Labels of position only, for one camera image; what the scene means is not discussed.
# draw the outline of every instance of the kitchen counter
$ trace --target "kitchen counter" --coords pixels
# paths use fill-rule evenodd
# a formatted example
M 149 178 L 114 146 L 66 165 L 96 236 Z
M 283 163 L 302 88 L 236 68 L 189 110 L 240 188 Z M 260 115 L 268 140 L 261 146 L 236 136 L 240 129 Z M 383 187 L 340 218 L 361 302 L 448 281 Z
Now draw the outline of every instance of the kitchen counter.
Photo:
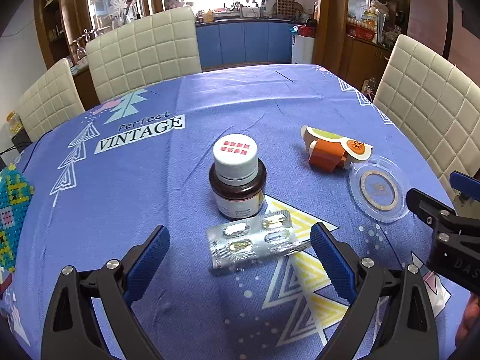
M 268 17 L 232 17 L 231 19 L 219 19 L 211 23 L 195 23 L 196 27 L 204 27 L 212 24 L 226 24 L 226 23 L 286 23 L 286 24 L 302 24 L 300 21 L 285 20 L 285 19 L 270 19 Z

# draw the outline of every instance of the human hand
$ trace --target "human hand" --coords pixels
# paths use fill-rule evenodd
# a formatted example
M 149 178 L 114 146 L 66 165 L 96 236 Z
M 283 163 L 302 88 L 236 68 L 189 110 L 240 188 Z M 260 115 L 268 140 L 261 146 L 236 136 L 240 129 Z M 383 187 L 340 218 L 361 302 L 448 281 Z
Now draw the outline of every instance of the human hand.
M 455 346 L 459 347 L 465 336 L 470 331 L 471 327 L 480 315 L 479 297 L 478 295 L 471 294 L 468 303 L 465 306 L 463 312 L 462 322 L 457 330 L 455 336 Z

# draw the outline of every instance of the blue kitchen cabinet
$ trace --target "blue kitchen cabinet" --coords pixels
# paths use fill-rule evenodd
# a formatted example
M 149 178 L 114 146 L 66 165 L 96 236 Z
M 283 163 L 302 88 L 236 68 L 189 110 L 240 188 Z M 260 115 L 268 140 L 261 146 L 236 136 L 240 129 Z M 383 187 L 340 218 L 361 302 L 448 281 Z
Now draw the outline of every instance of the blue kitchen cabinet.
M 222 66 L 222 49 L 218 25 L 197 27 L 198 52 L 202 69 Z
M 292 61 L 292 34 L 288 23 L 268 23 L 268 61 Z
M 268 61 L 268 23 L 245 23 L 245 60 Z
M 245 62 L 245 28 L 243 23 L 220 24 L 218 27 L 223 64 Z

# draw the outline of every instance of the bottle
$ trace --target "bottle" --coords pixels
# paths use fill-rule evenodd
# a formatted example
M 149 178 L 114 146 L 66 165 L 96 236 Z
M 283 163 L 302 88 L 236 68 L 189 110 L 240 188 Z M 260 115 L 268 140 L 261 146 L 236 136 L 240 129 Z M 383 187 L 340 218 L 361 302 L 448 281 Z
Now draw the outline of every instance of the bottle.
M 203 18 L 205 23 L 211 23 L 213 21 L 213 12 L 211 9 L 208 10 L 206 17 Z
M 20 118 L 18 117 L 18 115 L 15 114 L 15 111 L 11 111 L 7 115 L 7 122 L 9 124 L 10 134 L 12 136 L 14 136 L 23 128 L 22 122 L 20 121 Z
M 230 220 L 255 216 L 265 199 L 267 171 L 255 141 L 231 134 L 213 146 L 210 186 L 219 211 Z

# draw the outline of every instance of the sticker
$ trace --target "sticker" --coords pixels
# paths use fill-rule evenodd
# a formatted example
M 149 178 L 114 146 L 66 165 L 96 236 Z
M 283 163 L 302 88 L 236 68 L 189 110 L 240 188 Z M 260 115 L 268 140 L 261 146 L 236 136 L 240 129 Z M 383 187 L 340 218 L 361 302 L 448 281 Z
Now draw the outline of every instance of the sticker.
M 348 140 L 346 141 L 346 145 L 352 149 L 352 151 L 356 154 L 363 154 L 365 152 L 365 144 L 363 142 L 358 142 L 357 140 Z
M 229 218 L 243 219 L 255 215 L 260 211 L 263 199 L 262 191 L 246 200 L 227 200 L 214 193 L 218 209 Z

